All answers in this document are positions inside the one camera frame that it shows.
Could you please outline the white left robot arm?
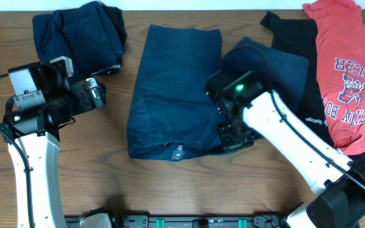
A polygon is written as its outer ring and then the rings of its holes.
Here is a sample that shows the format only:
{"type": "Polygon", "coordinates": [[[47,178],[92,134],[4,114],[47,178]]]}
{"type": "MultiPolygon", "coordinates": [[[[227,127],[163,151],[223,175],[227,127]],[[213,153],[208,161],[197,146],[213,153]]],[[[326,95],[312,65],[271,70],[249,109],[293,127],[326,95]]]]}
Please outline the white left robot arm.
{"type": "Polygon", "coordinates": [[[74,117],[104,107],[105,87],[95,78],[70,84],[70,58],[35,62],[8,71],[15,95],[1,128],[7,135],[16,181],[18,227],[111,227],[106,212],[66,217],[58,181],[59,130],[74,117]]]}

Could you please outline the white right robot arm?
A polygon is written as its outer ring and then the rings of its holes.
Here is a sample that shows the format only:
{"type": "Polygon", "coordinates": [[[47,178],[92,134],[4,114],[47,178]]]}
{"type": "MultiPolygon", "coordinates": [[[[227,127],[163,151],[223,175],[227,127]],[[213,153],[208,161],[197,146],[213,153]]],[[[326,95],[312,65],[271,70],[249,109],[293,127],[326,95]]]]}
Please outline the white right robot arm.
{"type": "Polygon", "coordinates": [[[281,227],[356,227],[365,216],[365,160],[354,161],[310,130],[268,88],[263,75],[218,71],[206,95],[227,120],[223,133],[244,146],[250,134],[267,139],[300,173],[316,198],[282,218],[281,227]]]}

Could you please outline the blue denim shorts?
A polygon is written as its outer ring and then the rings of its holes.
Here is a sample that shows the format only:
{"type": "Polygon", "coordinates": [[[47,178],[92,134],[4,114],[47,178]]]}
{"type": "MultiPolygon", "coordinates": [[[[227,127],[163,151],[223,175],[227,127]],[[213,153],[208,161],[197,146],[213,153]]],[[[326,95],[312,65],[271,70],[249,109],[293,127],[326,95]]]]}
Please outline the blue denim shorts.
{"type": "Polygon", "coordinates": [[[224,122],[206,95],[218,70],[243,75],[271,71],[274,88],[291,110],[304,93],[309,62],[246,37],[222,57],[220,30],[151,25],[127,123],[128,154],[142,160],[180,161],[223,154],[217,126],[224,122]]]}

